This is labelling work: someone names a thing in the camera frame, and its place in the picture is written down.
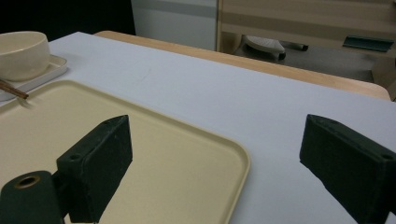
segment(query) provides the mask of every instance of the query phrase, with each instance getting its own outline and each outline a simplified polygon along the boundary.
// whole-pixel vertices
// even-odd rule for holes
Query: wooden table edge
[[[94,35],[126,43],[136,44],[153,49],[162,49],[174,53],[184,54],[195,58],[210,60],[218,63],[226,63],[233,66],[246,68],[258,72],[267,73],[279,77],[287,77],[303,82],[330,87],[337,90],[351,91],[359,94],[389,100],[387,90],[374,83],[358,81],[354,79],[336,77],[323,73],[312,72],[304,69],[289,67],[281,64],[267,63],[249,58],[233,56],[207,49],[198,49],[179,44],[168,43],[160,40],[149,39],[136,35],[127,35],[113,31],[102,31]]]

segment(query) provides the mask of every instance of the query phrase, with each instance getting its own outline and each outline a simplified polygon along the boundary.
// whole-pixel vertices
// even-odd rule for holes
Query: wooden furniture
[[[388,59],[396,57],[395,44],[387,52],[343,47],[351,35],[395,41],[396,4],[392,0],[219,0],[217,51],[233,53],[241,35],[379,56],[374,81],[396,99],[396,68]]]
[[[364,95],[373,96],[376,98],[389,100],[389,94],[387,93],[387,91],[384,88],[372,83],[352,80],[343,77],[335,77],[317,72],[307,71],[304,69],[298,69],[273,63],[266,63],[206,49],[197,49],[188,46],[181,46],[178,44],[147,39],[134,35],[126,35],[112,31],[103,31],[95,35],[149,48],[172,51],[175,53],[189,55],[201,59],[207,59],[218,63],[227,63],[230,65],[268,73],[279,77],[292,78],[325,87],[335,88],[338,90],[352,91]]]

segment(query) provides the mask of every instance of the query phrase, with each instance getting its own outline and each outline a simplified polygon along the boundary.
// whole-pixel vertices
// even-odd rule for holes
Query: plate
[[[11,82],[7,81],[7,83],[11,84],[14,88],[20,91],[30,91],[58,76],[66,72],[67,70],[67,60],[55,55],[50,55],[49,57],[49,66],[43,72],[43,74],[39,77],[35,77],[33,79],[23,81],[23,82]],[[16,96],[8,93],[6,91],[0,90],[0,101],[11,100]]]

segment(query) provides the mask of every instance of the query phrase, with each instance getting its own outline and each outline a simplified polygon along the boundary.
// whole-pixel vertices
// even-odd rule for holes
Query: floor
[[[302,51],[302,45],[289,42],[281,42],[281,44],[286,51],[284,60],[279,60],[277,54],[253,49],[244,40],[234,54],[269,63],[284,64],[324,74],[373,82],[371,68],[376,61],[375,56],[315,46],[309,46],[307,51]]]

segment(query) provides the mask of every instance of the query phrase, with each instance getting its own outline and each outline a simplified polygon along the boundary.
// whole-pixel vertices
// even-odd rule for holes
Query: table
[[[143,40],[128,44],[76,33],[52,41],[51,53],[69,67],[56,80],[82,83],[244,146],[251,169],[231,223],[355,223],[299,162],[305,117],[338,120],[395,150],[396,104],[143,47]],[[388,223],[395,220],[390,216]]]
[[[235,65],[258,72],[273,74],[280,77],[288,77],[339,90],[353,91],[364,95],[374,96],[377,98],[387,100],[389,99],[389,94],[383,87],[372,83],[352,80],[344,77],[335,77],[322,73],[307,71],[304,69],[288,67],[285,65],[261,62],[257,60],[236,57],[225,53],[214,52],[206,49],[197,49],[188,46],[167,43],[134,35],[126,35],[112,31],[103,31],[97,33],[96,35],[150,48],[163,49],[196,58],[207,59],[218,63],[227,63],[230,65]]]

